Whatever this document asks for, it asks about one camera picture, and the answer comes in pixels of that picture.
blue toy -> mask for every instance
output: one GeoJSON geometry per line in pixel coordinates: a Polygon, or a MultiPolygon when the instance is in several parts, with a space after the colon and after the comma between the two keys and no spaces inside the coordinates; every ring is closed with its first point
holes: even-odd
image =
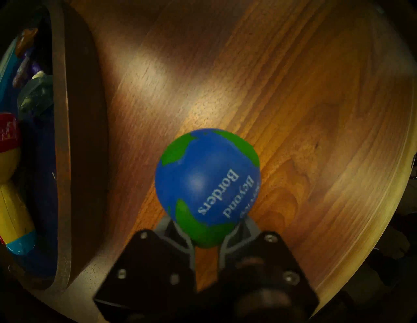
{"type": "Polygon", "coordinates": [[[220,129],[177,138],[165,149],[155,175],[163,208],[202,248],[220,244],[248,214],[260,184],[254,148],[220,129]]]}

colorful toy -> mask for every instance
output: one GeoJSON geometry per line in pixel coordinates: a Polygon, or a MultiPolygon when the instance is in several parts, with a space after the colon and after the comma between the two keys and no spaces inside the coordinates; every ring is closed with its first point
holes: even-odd
{"type": "Polygon", "coordinates": [[[36,242],[35,226],[10,180],[20,159],[20,132],[11,113],[0,113],[0,236],[16,255],[24,255],[36,242]]]}
{"type": "Polygon", "coordinates": [[[220,129],[199,129],[174,140],[155,175],[163,208],[202,248],[220,244],[247,215],[260,184],[254,148],[220,129]]]}

yellow toy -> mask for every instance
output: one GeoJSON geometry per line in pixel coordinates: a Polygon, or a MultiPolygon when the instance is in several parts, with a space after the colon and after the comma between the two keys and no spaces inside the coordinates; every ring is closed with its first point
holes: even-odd
{"type": "Polygon", "coordinates": [[[28,210],[10,180],[20,160],[21,137],[11,113],[0,113],[0,237],[7,249],[25,255],[33,249],[36,231],[28,210]]]}

wooden bowl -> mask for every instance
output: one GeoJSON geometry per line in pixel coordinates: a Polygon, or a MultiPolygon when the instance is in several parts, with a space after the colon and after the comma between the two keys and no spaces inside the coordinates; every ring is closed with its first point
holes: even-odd
{"type": "Polygon", "coordinates": [[[102,241],[108,183],[107,111],[93,39],[69,5],[23,1],[18,7],[14,3],[5,6],[0,12],[0,28],[5,31],[0,53],[39,12],[49,13],[52,26],[58,262],[50,278],[25,272],[5,252],[2,263],[28,289],[61,291],[89,263],[102,241]]]}

wooden table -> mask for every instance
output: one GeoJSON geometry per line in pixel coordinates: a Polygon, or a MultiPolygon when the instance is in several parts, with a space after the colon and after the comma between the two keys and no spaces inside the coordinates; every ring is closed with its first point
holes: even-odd
{"type": "MultiPolygon", "coordinates": [[[[163,216],[164,148],[201,127],[248,140],[262,168],[250,212],[279,232],[325,304],[386,228],[417,148],[417,65],[384,14],[355,1],[73,0],[94,36],[108,105],[106,240],[62,295],[78,322],[134,232],[163,216]]],[[[197,250],[198,287],[216,250],[197,250]]]]}

